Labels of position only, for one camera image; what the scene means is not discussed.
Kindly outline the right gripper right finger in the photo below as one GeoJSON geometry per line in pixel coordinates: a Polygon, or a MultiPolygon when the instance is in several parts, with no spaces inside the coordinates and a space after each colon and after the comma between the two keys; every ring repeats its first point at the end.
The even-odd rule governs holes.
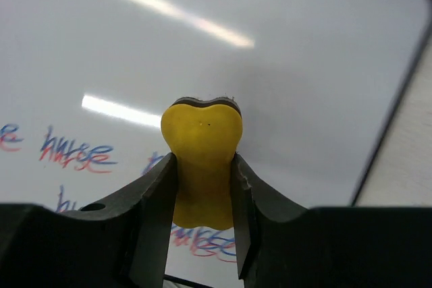
{"type": "Polygon", "coordinates": [[[236,154],[231,200],[245,287],[430,287],[431,209],[307,209],[236,154]]]}

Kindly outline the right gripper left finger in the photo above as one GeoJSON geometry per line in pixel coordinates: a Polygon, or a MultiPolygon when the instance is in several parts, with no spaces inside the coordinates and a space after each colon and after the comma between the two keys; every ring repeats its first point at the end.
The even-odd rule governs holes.
{"type": "Polygon", "coordinates": [[[161,287],[176,157],[80,210],[1,205],[2,287],[161,287]]]}

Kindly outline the yellow bone-shaped eraser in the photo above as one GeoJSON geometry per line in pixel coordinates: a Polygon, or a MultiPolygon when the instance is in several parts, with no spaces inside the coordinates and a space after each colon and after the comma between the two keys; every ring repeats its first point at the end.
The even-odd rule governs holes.
{"type": "Polygon", "coordinates": [[[242,132],[241,110],[228,97],[182,97],[163,113],[161,133],[177,165],[177,226],[232,228],[231,163],[242,132]]]}

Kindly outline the white whiteboard black frame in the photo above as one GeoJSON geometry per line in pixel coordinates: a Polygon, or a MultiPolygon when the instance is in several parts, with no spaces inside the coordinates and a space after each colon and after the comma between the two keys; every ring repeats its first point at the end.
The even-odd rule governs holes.
{"type": "MultiPolygon", "coordinates": [[[[80,210],[173,154],[175,101],[228,97],[260,179],[357,207],[430,34],[431,0],[1,0],[1,205],[80,210]]],[[[245,287],[234,220],[172,219],[170,282],[245,287]]]]}

